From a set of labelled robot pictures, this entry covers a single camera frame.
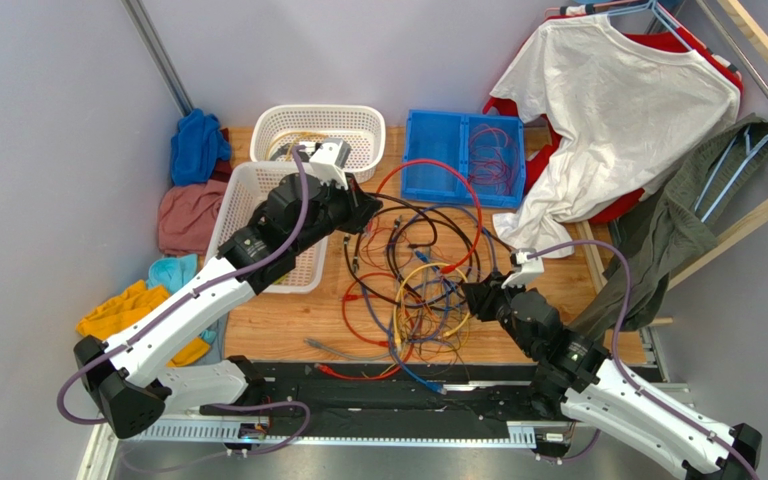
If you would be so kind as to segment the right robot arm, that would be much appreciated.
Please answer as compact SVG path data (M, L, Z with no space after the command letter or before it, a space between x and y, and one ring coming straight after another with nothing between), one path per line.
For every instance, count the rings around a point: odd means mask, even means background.
M563 325L535 289L506 288L493 273L461 290L471 315L496 322L536 362L527 399L545 418L584 422L678 479L755 479L762 436L708 418L654 388L600 343Z

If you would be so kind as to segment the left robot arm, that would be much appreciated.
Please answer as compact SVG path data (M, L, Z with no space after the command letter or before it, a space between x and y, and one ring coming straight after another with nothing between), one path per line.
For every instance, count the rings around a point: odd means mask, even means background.
M382 206L352 177L341 187L311 174L285 176L188 284L123 331L76 344L78 375L103 422L128 439L165 414L238 403L260 380L246 359L187 367L171 367L170 360L221 316L286 277L321 240L336 231L361 233Z

